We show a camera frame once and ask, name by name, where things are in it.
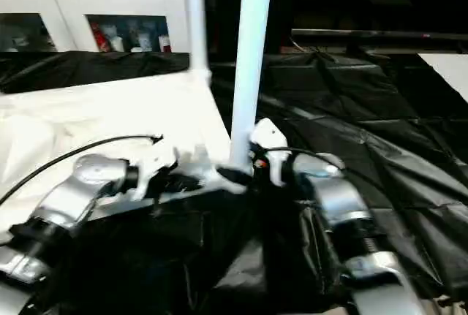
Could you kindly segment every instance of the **glass door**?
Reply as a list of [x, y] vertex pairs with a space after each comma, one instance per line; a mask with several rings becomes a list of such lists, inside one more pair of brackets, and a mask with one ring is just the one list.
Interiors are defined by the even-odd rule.
[[86, 15], [100, 52], [171, 52], [167, 21], [149, 15]]
[[1, 52], [56, 52], [39, 13], [0, 14]]

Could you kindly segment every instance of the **white tabletop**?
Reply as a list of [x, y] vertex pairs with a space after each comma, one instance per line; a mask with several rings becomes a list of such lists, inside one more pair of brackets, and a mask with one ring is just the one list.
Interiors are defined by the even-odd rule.
[[420, 54], [468, 102], [467, 54]]

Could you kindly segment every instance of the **black tarp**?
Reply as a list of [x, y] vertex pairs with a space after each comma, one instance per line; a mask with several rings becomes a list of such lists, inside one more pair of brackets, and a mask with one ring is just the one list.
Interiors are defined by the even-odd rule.
[[[235, 66], [211, 60], [230, 127]], [[2, 54], [0, 89], [175, 72], [187, 62], [156, 53]], [[257, 115], [290, 145], [344, 160], [419, 292], [466, 299], [468, 105], [430, 66], [417, 56], [266, 56]], [[71, 314], [321, 311], [341, 299], [341, 269], [316, 212], [295, 198], [220, 193], [90, 223], [53, 289]]]

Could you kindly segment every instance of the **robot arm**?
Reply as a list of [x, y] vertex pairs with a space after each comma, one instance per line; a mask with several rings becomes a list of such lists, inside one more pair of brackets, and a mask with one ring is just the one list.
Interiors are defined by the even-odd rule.
[[33, 287], [45, 280], [64, 249], [90, 216], [96, 201], [135, 188], [138, 168], [123, 159], [88, 155], [56, 186], [28, 220], [10, 229], [12, 239], [0, 246], [0, 314], [18, 314]]
[[343, 162], [328, 153], [268, 152], [269, 148], [287, 148], [285, 138], [268, 119], [259, 122], [251, 139], [257, 152], [263, 153], [262, 160], [268, 162], [265, 167], [271, 183], [293, 183], [316, 203], [347, 270], [347, 286], [358, 313], [426, 314], [398, 258], [386, 249], [385, 236], [378, 231], [369, 208], [344, 177]]

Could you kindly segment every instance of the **white pole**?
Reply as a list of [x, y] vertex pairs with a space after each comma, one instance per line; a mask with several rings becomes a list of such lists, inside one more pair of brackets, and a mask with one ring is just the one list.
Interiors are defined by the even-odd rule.
[[231, 165], [240, 169], [249, 164], [269, 4], [270, 0], [241, 0], [230, 152]]
[[186, 0], [190, 38], [190, 69], [208, 71], [205, 0]]

